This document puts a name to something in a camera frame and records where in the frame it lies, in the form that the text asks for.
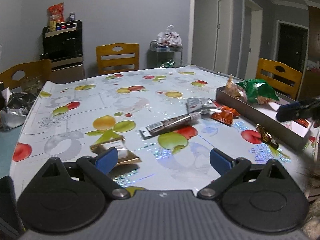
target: white door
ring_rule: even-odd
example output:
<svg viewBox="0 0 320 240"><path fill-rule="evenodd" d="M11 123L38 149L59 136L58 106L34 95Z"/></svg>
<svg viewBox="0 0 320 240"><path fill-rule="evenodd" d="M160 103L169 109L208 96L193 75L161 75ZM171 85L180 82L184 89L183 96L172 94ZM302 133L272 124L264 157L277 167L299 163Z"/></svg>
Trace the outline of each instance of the white door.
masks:
<svg viewBox="0 0 320 240"><path fill-rule="evenodd" d="M192 64L214 70L217 45L218 0L195 0Z"/></svg>

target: floor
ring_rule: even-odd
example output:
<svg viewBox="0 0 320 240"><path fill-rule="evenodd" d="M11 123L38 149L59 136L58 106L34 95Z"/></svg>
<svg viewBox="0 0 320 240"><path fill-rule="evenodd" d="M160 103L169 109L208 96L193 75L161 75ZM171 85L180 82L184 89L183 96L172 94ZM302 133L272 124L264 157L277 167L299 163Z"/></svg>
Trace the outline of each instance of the floor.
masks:
<svg viewBox="0 0 320 240"><path fill-rule="evenodd" d="M9 175L12 154L19 139L21 128L22 126L8 131L0 129L0 178Z"/></svg>

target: label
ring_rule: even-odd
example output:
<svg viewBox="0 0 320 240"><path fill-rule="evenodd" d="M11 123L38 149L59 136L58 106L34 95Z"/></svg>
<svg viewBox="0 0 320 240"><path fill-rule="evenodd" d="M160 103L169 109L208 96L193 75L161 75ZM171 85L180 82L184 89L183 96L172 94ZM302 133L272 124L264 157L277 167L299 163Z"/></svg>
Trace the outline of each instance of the label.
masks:
<svg viewBox="0 0 320 240"><path fill-rule="evenodd" d="M152 130L154 130L158 127L161 127L161 126L164 126L164 124L161 122L157 122L157 123L154 123L152 125L147 126L146 128L148 129L149 132L151 132Z"/></svg>
<svg viewBox="0 0 320 240"><path fill-rule="evenodd" d="M123 159L128 157L128 149L124 146L122 141L104 143L103 146L105 149L109 149L111 147L116 148L118 150L118 159Z"/></svg>

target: dining table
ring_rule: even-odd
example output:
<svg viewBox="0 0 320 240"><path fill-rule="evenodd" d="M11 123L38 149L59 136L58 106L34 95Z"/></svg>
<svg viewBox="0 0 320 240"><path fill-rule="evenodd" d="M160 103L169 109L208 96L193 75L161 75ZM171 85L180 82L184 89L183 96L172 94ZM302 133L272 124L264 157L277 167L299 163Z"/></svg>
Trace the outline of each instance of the dining table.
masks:
<svg viewBox="0 0 320 240"><path fill-rule="evenodd" d="M123 136L125 147L141 159L108 174L122 187L191 189L196 194L220 177L209 161L210 151L217 148L252 163L277 159L308 195L309 174L317 159L318 129L311 129L303 150L294 151L280 143L278 155L252 135L256 124L241 116L231 126L202 118L172 136L142 137L140 128L187 114L188 98L214 100L216 89L227 80L228 75L187 65L96 76L68 84L48 81L23 125L13 154L10 176L16 197L49 158L75 162L82 156L97 156L90 146L107 132Z"/></svg>

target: barcode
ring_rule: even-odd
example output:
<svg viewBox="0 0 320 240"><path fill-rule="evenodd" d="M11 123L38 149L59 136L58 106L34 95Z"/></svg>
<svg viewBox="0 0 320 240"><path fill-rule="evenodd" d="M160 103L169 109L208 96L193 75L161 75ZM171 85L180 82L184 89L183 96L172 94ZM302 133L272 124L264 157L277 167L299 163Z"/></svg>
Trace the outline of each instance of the barcode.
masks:
<svg viewBox="0 0 320 240"><path fill-rule="evenodd" d="M157 123L154 123L152 125L147 126L147 129L149 132L151 132L152 130L154 130L158 127L161 127L161 126L163 126L163 124L161 122L157 122Z"/></svg>

